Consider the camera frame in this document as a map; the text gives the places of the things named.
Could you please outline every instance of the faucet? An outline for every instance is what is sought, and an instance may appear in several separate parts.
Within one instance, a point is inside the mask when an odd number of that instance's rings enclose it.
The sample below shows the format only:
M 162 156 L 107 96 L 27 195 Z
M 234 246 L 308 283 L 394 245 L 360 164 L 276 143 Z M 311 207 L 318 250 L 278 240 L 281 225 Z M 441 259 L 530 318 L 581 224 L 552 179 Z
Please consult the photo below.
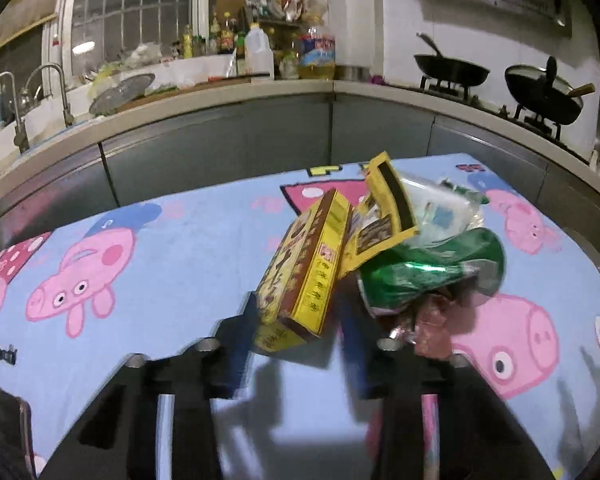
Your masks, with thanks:
M 21 106 L 29 107 L 31 102 L 31 97 L 29 97 L 29 85 L 31 84 L 33 76 L 35 76 L 43 68 L 53 68 L 54 70 L 56 70 L 56 72 L 58 72 L 60 76 L 60 93 L 62 94 L 62 114 L 64 115 L 64 126 L 71 126 L 72 124 L 74 124 L 74 116 L 71 115 L 71 107 L 69 106 L 69 101 L 66 98 L 64 72 L 62 71 L 62 67 L 58 65 L 58 63 L 44 63 L 40 65 L 37 69 L 35 69 L 33 72 L 31 72 L 31 75 L 27 79 L 27 82 L 24 83 L 24 86 L 20 91 Z
M 24 127 L 24 122 L 20 117 L 20 111 L 16 103 L 16 79 L 11 72 L 0 73 L 0 79 L 8 76 L 11 79 L 11 92 L 13 93 L 13 111 L 16 114 L 16 136 L 13 137 L 13 143 L 20 149 L 20 153 L 24 153 L 29 149 L 29 139 L 27 139 L 27 131 Z

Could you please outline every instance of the cooking oil bottle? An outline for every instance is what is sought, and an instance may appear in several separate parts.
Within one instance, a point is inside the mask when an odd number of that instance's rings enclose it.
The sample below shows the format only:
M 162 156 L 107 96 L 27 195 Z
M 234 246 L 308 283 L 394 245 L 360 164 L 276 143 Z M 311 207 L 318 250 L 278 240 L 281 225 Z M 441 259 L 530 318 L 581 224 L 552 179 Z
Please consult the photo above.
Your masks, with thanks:
M 302 79 L 333 79 L 336 72 L 336 38 L 319 14 L 303 17 L 299 38 L 298 75 Z

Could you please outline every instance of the blue tablecloth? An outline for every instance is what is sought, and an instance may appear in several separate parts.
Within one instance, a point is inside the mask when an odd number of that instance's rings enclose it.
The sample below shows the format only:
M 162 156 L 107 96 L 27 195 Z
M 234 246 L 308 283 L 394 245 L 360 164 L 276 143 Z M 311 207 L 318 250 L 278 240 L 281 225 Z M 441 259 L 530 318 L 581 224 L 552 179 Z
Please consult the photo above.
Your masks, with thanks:
M 506 399 L 555 475 L 574 478 L 600 444 L 595 266 L 470 156 L 395 167 L 490 197 L 482 212 L 506 248 L 506 278 L 454 347 Z M 294 171 L 243 180 L 114 210 L 3 251 L 0 345 L 15 345 L 18 362 L 0 362 L 0 386 L 30 403 L 40 464 L 126 354 L 177 354 L 236 314 L 296 215 L 289 202 L 302 209 L 329 186 L 355 202 L 360 180 L 357 164 L 320 178 Z M 365 433 L 377 404 L 352 399 L 338 342 L 287 357 L 254 355 L 240 397 L 215 402 L 227 478 L 369 478 Z M 166 415 L 171 406 L 166 397 Z M 161 425 L 166 480 L 170 418 Z

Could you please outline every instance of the frying pan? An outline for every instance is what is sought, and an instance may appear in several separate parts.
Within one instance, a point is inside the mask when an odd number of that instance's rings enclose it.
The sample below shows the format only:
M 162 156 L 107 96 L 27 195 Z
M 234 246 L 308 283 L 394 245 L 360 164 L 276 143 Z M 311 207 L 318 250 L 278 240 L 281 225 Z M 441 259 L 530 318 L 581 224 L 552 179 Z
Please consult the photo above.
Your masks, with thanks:
M 504 72 L 504 79 L 518 104 L 556 124 L 573 123 L 584 106 L 582 96 L 596 91 L 592 84 L 573 88 L 557 76 L 553 56 L 547 60 L 546 68 L 510 66 Z
M 427 34 L 418 33 L 416 36 L 436 51 L 435 55 L 416 54 L 416 56 L 413 56 L 420 70 L 429 77 L 440 81 L 449 81 L 464 87 L 481 85 L 487 79 L 490 72 L 487 68 L 461 59 L 444 57 L 438 46 Z

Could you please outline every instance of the cabinet door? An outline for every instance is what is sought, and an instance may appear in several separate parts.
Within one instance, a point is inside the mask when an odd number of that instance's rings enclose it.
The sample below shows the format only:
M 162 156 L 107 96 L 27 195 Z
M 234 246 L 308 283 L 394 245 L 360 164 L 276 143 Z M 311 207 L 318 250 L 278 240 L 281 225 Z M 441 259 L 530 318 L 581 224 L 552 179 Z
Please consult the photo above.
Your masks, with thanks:
M 330 103 L 325 95 L 244 103 L 247 175 L 329 164 Z
M 576 231 L 600 253 L 600 195 L 584 182 L 550 163 L 537 206 L 562 229 Z
M 425 156 L 433 118 L 430 112 L 389 101 L 338 95 L 331 163 L 361 162 L 384 151 L 393 158 Z
M 467 153 L 495 171 L 517 192 L 535 203 L 547 162 L 509 139 L 471 124 L 437 116 L 427 155 Z
M 97 146 L 66 158 L 0 200 L 0 251 L 116 208 Z
M 102 143 L 121 205 L 328 164 L 323 96 L 246 101 L 148 124 Z
M 246 176 L 242 105 L 148 124 L 102 143 L 120 205 Z

